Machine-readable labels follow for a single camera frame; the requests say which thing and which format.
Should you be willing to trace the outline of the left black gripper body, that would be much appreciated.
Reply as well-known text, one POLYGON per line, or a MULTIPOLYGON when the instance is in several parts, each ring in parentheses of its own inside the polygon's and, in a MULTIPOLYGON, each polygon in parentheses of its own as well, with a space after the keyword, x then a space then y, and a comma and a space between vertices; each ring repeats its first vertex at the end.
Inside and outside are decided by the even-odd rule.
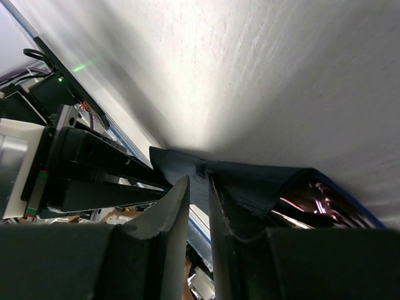
POLYGON ((50 200, 63 192, 52 191, 56 162, 71 126, 42 126, 1 119, 1 218, 63 218, 81 211, 62 211, 50 200))

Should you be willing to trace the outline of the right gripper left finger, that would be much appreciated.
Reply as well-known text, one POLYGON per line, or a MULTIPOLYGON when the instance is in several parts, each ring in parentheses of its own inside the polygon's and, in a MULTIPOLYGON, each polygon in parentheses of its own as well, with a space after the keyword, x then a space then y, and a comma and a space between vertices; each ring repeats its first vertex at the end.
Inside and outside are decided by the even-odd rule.
POLYGON ((190 184, 125 224, 1 227, 2 299, 180 299, 190 184))

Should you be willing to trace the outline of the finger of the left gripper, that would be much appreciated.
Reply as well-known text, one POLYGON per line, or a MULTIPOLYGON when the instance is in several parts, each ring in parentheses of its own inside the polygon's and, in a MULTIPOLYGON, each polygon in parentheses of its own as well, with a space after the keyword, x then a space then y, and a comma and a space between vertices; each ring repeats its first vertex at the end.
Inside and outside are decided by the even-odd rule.
POLYGON ((165 195, 164 191, 143 187, 69 181, 50 189, 46 206, 53 211, 72 213, 153 203, 165 195))
POLYGON ((63 179, 102 184, 109 175, 165 190, 171 188, 162 175, 124 152, 116 142, 87 127, 64 127, 62 135, 63 179))

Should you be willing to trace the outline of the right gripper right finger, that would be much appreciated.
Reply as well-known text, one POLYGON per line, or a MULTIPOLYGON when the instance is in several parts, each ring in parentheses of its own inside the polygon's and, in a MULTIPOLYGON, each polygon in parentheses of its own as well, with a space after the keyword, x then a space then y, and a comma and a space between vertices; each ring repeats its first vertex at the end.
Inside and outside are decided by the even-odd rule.
POLYGON ((218 299, 398 299, 399 233, 266 226, 209 181, 218 299))

